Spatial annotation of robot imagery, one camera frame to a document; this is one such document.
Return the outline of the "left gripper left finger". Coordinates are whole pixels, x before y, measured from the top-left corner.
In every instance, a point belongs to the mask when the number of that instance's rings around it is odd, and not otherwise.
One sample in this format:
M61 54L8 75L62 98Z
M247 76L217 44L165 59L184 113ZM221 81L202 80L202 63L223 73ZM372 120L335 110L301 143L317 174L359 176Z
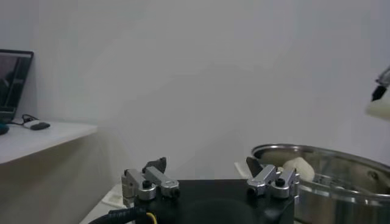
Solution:
M152 201L159 192L162 197L180 197L180 184L165 175L166 157L149 161L141 171L126 169L121 176L122 202L130 207L137 198L139 201Z

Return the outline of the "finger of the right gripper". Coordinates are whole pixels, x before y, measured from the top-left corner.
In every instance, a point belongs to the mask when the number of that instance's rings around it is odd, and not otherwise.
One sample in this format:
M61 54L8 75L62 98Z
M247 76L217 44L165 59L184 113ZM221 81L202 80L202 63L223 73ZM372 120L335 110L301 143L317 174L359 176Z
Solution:
M372 102L381 99L389 88L389 71L390 67L388 66L375 80L377 87L371 95Z

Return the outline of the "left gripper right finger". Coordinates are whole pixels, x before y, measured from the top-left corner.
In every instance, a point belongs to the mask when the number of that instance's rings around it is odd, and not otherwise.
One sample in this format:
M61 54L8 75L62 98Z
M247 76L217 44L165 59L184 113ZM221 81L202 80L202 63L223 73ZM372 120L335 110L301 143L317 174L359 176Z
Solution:
M269 193L278 199L298 197L300 175L295 168L278 171L274 165L261 164L252 157L246 158L246 164L252 174L246 181L248 195L260 197Z

